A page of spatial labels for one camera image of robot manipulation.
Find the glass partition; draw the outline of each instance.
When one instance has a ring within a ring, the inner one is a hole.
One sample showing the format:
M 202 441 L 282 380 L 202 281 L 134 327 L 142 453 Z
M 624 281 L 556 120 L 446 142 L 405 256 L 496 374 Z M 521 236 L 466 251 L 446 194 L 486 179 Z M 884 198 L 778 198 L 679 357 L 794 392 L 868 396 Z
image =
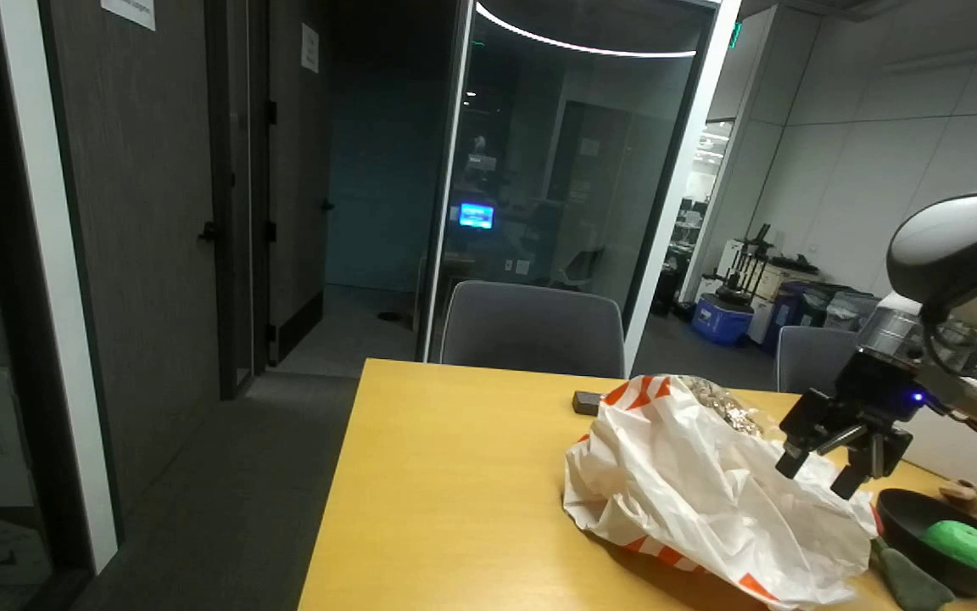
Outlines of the glass partition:
M 711 22 L 685 0 L 470 7 L 428 329 L 466 278 L 632 316 Z

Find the floor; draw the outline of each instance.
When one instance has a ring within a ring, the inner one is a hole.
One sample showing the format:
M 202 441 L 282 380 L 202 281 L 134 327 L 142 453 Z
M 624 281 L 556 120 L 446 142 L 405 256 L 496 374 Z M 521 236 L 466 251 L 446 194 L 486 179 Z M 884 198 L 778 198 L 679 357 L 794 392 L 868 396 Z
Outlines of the floor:
M 314 332 L 218 407 L 139 512 L 134 535 L 78 611 L 289 611 L 299 602 L 363 357 L 415 351 L 388 292 L 329 288 Z M 636 371 L 770 387 L 770 357 L 651 320 Z

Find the wooden table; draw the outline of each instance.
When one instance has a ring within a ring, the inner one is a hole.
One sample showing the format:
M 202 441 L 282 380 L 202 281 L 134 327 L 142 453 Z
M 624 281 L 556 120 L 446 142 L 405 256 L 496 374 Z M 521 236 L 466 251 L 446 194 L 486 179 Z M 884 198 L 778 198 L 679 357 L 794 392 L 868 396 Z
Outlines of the wooden table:
M 582 535 L 561 508 L 573 390 L 614 380 L 371 361 L 299 606 L 759 606 Z M 790 392 L 736 390 L 778 417 Z M 900 463 L 884 485 L 935 491 Z M 894 606 L 876 572 L 842 606 Z

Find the office chair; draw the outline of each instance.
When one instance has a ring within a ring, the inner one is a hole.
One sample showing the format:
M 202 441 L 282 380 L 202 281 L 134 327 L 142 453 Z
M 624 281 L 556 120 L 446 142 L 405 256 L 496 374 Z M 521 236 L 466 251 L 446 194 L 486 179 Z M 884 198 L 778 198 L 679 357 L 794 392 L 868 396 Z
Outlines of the office chair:
M 622 310 L 604 295 L 457 281 L 441 364 L 624 376 Z
M 834 390 L 834 380 L 855 349 L 859 334 L 847 329 L 782 327 L 774 357 L 774 384 L 787 392 L 806 387 Z

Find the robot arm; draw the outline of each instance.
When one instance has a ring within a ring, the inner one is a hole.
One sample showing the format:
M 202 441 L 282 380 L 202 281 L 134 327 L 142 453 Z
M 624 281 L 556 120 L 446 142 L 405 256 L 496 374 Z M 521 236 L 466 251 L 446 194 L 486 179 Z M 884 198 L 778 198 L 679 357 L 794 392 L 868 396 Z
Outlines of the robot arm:
M 859 349 L 831 396 L 806 390 L 779 424 L 782 475 L 794 478 L 806 452 L 844 443 L 847 463 L 831 488 L 850 494 L 864 478 L 900 463 L 910 435 L 891 424 L 910 422 L 921 405 L 977 424 L 977 390 L 939 364 L 930 342 L 951 316 L 977 327 L 977 194 L 911 215 L 887 245 L 887 278 L 900 295 L 921 303 L 930 357 L 901 364 Z

